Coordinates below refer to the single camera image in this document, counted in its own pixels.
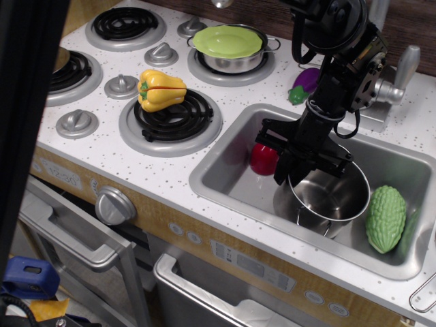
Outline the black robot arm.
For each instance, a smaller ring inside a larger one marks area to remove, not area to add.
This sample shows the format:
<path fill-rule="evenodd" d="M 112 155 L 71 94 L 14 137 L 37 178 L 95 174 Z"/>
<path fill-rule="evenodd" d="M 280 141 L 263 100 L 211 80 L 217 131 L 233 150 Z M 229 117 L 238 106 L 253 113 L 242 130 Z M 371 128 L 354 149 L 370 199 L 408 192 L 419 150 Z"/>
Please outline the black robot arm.
<path fill-rule="evenodd" d="M 299 64 L 322 55 L 315 91 L 296 121 L 264 119 L 255 141 L 278 153 L 274 180 L 296 186 L 310 172 L 343 175 L 354 157 L 331 139 L 350 112 L 360 121 L 386 65 L 388 45 L 364 1 L 288 1 L 294 19 L 292 56 Z"/>

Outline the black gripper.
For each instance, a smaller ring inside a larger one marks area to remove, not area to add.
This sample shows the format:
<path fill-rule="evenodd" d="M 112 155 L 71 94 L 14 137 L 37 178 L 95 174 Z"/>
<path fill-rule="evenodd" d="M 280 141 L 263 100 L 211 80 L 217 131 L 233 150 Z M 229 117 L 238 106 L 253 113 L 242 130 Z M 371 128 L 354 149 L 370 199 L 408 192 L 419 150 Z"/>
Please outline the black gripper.
<path fill-rule="evenodd" d="M 256 136 L 257 143 L 268 146 L 279 155 L 274 180 L 281 185 L 287 175 L 290 185 L 297 186 L 313 170 L 340 177 L 354 156 L 330 138 L 331 131 L 344 119 L 342 106 L 307 102 L 296 121 L 264 119 Z"/>

